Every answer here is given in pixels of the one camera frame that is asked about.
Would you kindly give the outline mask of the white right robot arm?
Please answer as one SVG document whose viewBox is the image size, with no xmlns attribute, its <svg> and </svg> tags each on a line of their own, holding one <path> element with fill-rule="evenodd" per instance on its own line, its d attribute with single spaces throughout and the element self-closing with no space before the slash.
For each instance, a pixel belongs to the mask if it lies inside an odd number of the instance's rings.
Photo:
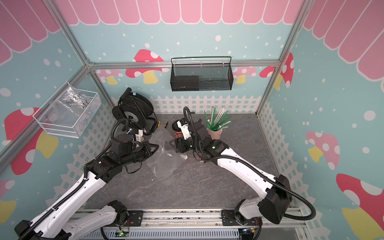
<svg viewBox="0 0 384 240">
<path fill-rule="evenodd" d="M 191 151 L 197 161 L 213 163 L 245 182 L 257 194 L 254 199 L 243 199 L 234 209 L 236 221 L 245 225 L 253 218 L 264 217 L 273 224 L 279 224 L 283 218 L 297 221 L 309 221 L 316 217 L 316 209 L 307 199 L 293 192 L 288 178 L 283 175 L 275 177 L 240 157 L 228 144 L 213 140 L 206 133 L 202 121 L 195 122 L 188 107 L 183 108 L 184 117 L 177 122 L 182 137 L 175 139 L 178 153 Z M 293 198 L 304 203 L 310 213 L 295 216 L 287 213 Z"/>
</svg>

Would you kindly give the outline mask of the clear plastic carrier bag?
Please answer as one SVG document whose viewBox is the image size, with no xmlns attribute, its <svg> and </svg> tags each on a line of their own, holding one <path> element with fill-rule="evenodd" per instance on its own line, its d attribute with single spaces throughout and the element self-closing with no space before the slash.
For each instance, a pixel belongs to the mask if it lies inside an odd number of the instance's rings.
<svg viewBox="0 0 384 240">
<path fill-rule="evenodd" d="M 159 181 L 172 175 L 186 160 L 187 155 L 176 153 L 171 145 L 174 138 L 164 127 L 158 127 L 149 142 L 159 145 L 159 149 L 145 162 Z"/>
</svg>

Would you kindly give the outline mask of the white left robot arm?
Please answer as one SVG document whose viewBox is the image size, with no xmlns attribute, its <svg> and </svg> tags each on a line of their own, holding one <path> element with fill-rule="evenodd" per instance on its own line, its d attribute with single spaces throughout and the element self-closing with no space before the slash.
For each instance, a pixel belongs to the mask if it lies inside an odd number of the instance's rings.
<svg viewBox="0 0 384 240">
<path fill-rule="evenodd" d="M 115 136 L 120 124 L 116 122 L 108 145 L 92 161 L 86 163 L 81 178 L 43 213 L 33 220 L 23 220 L 15 226 L 20 240 L 78 240 L 83 236 L 116 225 L 122 228 L 131 220 L 127 208 L 119 201 L 112 201 L 97 212 L 72 223 L 72 215 L 98 190 L 109 183 L 124 167 L 141 164 L 154 155 L 159 145 L 148 141 L 138 142 L 129 134 Z"/>
</svg>

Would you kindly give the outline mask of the red cartoon milk tea cup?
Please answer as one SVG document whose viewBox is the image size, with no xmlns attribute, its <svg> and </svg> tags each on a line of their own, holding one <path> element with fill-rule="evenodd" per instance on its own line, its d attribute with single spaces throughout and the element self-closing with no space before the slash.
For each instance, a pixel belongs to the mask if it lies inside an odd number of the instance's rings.
<svg viewBox="0 0 384 240">
<path fill-rule="evenodd" d="M 184 123 L 183 120 L 174 121 L 172 124 L 172 130 L 175 134 L 175 138 L 183 138 L 184 135 L 183 135 L 181 127 L 178 125 L 178 122 L 180 122 L 181 125 Z"/>
</svg>

